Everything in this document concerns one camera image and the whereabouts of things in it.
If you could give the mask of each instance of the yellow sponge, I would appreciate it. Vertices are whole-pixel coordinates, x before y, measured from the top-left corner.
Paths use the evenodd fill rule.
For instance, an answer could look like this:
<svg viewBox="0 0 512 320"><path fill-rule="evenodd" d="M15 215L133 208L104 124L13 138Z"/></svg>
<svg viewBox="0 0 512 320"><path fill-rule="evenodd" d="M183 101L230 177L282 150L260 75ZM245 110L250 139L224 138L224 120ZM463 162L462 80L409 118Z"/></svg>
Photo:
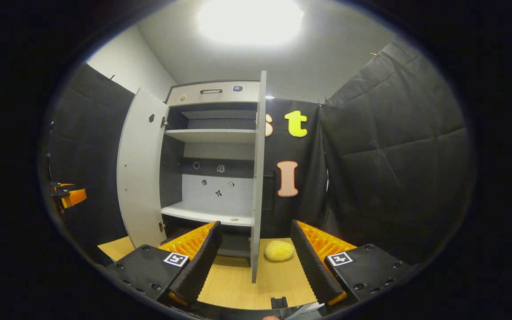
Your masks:
<svg viewBox="0 0 512 320"><path fill-rule="evenodd" d="M272 240L264 249L266 257L273 261L288 260L293 256L294 248L291 243Z"/></svg>

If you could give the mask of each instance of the cabinet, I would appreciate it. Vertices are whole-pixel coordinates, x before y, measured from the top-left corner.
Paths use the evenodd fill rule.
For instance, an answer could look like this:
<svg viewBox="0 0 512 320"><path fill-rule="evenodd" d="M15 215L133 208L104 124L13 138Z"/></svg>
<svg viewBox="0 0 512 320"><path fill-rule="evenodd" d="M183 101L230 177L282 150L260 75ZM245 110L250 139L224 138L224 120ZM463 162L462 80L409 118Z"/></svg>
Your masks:
<svg viewBox="0 0 512 320"><path fill-rule="evenodd" d="M266 71L259 81L173 86L165 103L138 90L116 168L120 211L134 247L159 246L187 231L176 224L218 220L219 254L249 258L256 281L265 115ZM172 228L168 219L177 219Z"/></svg>

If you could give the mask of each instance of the table surface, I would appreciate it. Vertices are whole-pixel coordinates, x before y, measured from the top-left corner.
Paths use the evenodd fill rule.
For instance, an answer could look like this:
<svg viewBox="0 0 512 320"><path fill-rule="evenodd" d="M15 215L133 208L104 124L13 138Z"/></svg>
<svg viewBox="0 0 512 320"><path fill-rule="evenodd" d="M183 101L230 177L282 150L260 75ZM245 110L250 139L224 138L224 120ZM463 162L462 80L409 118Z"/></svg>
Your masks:
<svg viewBox="0 0 512 320"><path fill-rule="evenodd" d="M260 239L258 274L252 283L248 259L216 256L198 300L228 308L265 310L272 308L272 298L286 297L289 307L310 304L315 294L309 286L297 253L287 261L277 262L264 256L264 248L274 239ZM276 240L292 243L290 238ZM117 261L134 250L129 237L98 245Z"/></svg>

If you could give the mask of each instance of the open cabinet door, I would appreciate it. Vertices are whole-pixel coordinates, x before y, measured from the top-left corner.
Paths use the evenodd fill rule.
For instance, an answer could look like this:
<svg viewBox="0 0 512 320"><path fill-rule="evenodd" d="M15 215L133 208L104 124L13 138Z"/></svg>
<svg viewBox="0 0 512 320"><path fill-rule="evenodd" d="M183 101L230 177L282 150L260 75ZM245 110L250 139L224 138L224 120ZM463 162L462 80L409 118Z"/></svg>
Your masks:
<svg viewBox="0 0 512 320"><path fill-rule="evenodd" d="M264 179L264 131L266 130L266 71L260 75L260 92L256 110L256 147L254 150L254 188L252 189L252 232L250 266L252 283L256 283L260 253L260 219L262 217L262 186Z"/></svg>
<svg viewBox="0 0 512 320"><path fill-rule="evenodd" d="M138 89L120 136L116 183L126 231L135 248L158 247L167 239L161 231L159 164L169 107Z"/></svg>

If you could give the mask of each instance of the drawer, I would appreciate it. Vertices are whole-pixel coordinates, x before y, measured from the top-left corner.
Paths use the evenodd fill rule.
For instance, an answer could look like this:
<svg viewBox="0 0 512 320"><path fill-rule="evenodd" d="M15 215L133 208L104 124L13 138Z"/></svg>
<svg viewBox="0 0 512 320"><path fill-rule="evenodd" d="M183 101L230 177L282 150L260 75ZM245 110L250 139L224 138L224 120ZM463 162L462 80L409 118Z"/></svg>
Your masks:
<svg viewBox="0 0 512 320"><path fill-rule="evenodd" d="M235 86L242 91L234 91ZM256 103L260 91L260 81L216 81L195 83L172 87L167 105L205 104L205 103Z"/></svg>

